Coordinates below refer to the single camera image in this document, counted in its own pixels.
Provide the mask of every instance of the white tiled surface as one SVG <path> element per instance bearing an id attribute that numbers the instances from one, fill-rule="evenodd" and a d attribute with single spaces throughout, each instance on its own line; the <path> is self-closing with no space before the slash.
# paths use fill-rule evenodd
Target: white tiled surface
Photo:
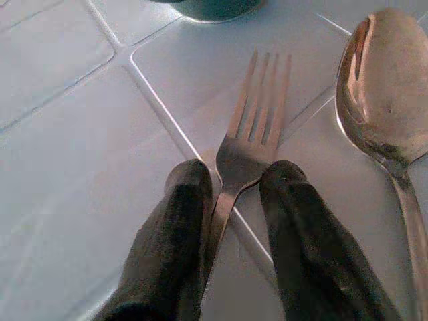
<path id="1" fill-rule="evenodd" d="M 385 4 L 428 30 L 425 1 L 268 0 L 215 25 L 145 0 L 0 1 L 0 315 L 85 320 L 99 307 L 168 172 L 218 147 L 257 47 L 293 55 L 281 158 L 305 170 L 411 320 L 397 198 L 327 103 L 348 32 Z M 411 168 L 424 215 L 426 168 Z M 267 249 L 257 188 L 237 207 Z M 242 239 L 227 230 L 204 320 L 283 320 L 269 257 Z"/>

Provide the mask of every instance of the spoon bowl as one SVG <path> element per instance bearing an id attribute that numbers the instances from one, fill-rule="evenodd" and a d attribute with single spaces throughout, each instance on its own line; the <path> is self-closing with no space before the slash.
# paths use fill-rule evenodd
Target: spoon bowl
<path id="1" fill-rule="evenodd" d="M 405 219 L 419 320 L 428 320 L 428 238 L 409 164 L 428 152 L 428 38 L 397 9 L 356 28 L 338 72 L 336 111 L 347 137 L 390 174 Z"/>

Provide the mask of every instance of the metal spoon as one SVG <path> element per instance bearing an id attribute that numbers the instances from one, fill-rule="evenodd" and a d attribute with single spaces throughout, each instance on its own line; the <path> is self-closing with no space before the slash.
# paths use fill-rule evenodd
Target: metal spoon
<path id="1" fill-rule="evenodd" d="M 428 152 L 428 39 L 396 9 L 369 15 L 352 34 L 336 93 L 347 137 L 390 174 L 405 219 L 419 320 L 428 320 L 428 238 L 409 164 Z"/>

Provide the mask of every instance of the fork tine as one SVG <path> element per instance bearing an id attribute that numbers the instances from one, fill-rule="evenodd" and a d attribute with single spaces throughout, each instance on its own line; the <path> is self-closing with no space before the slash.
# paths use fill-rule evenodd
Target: fork tine
<path id="1" fill-rule="evenodd" d="M 245 75 L 241 93 L 239 94 L 238 101 L 236 103 L 235 111 L 233 112 L 233 116 L 229 123 L 229 128 L 227 129 L 227 136 L 235 138 L 238 130 L 239 130 L 239 124 L 241 124 L 241 119 L 244 111 L 245 104 L 247 103 L 248 99 L 248 88 L 251 84 L 251 77 L 254 74 L 255 69 L 255 63 L 257 62 L 257 55 L 258 52 L 255 49 L 253 56 L 251 57 L 247 69 L 247 74 Z"/>
<path id="2" fill-rule="evenodd" d="M 283 84 L 280 91 L 280 99 L 278 101 L 278 105 L 275 109 L 274 119 L 272 121 L 272 126 L 270 128 L 269 137 L 267 138 L 266 146 L 270 148 L 278 147 L 278 140 L 280 139 L 280 133 L 282 129 L 282 125 L 284 123 L 284 105 L 286 103 L 288 83 L 290 79 L 290 70 L 292 64 L 291 55 L 287 56 L 287 63 L 284 70 L 284 79 Z"/>
<path id="3" fill-rule="evenodd" d="M 268 121 L 269 107 L 270 107 L 270 103 L 272 101 L 272 96 L 274 94 L 272 92 L 272 90 L 275 86 L 276 67 L 278 64 L 278 59 L 279 59 L 279 55 L 276 54 L 274 64 L 272 65 L 270 82 L 269 82 L 269 84 L 265 85 L 265 86 L 269 86 L 269 87 L 263 91 L 265 96 L 263 97 L 263 101 L 262 101 L 262 107 L 261 107 L 261 111 L 260 111 L 260 121 L 259 121 L 259 124 L 257 125 L 257 130 L 256 130 L 255 136 L 254 136 L 255 142 L 261 143 L 263 140 L 263 135 L 265 133 L 266 122 Z"/>
<path id="4" fill-rule="evenodd" d="M 259 100 L 261 101 L 263 99 L 261 97 L 261 93 L 262 93 L 261 89 L 263 88 L 263 81 L 265 79 L 266 70 L 268 68 L 269 57 L 270 57 L 270 53 L 267 52 L 265 54 L 265 59 L 263 60 L 263 66 L 261 67 L 260 79 L 257 83 L 257 88 L 255 89 L 256 91 L 255 91 L 253 106 L 251 106 L 251 110 L 249 111 L 248 119 L 245 124 L 245 128 L 243 130 L 243 139 L 246 139 L 246 140 L 249 140 L 249 137 L 251 135 L 251 130 L 253 129 L 253 126 L 254 126 L 255 115 L 257 114 L 258 101 Z"/>

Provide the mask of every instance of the green cup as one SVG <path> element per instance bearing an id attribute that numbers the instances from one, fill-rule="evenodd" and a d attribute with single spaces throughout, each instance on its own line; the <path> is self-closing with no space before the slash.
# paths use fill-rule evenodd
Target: green cup
<path id="1" fill-rule="evenodd" d="M 171 3 L 183 15 L 202 22 L 231 20 L 260 4 L 261 0 L 184 0 Z"/>

